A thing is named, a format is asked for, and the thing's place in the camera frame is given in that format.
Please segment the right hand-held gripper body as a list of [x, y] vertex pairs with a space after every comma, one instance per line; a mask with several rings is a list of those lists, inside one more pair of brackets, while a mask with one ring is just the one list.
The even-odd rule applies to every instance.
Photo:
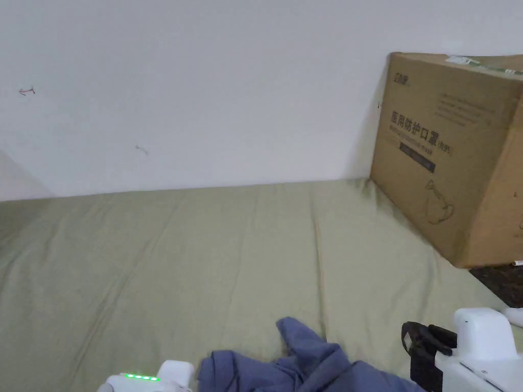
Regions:
[[438, 352], [442, 391], [522, 391], [522, 353], [504, 314], [489, 308], [455, 312], [457, 347]]

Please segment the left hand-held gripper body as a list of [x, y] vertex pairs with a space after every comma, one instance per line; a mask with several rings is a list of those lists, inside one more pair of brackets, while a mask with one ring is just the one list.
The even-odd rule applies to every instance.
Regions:
[[194, 371], [189, 362], [167, 360], [155, 375], [136, 372], [111, 375], [97, 391], [191, 391]]

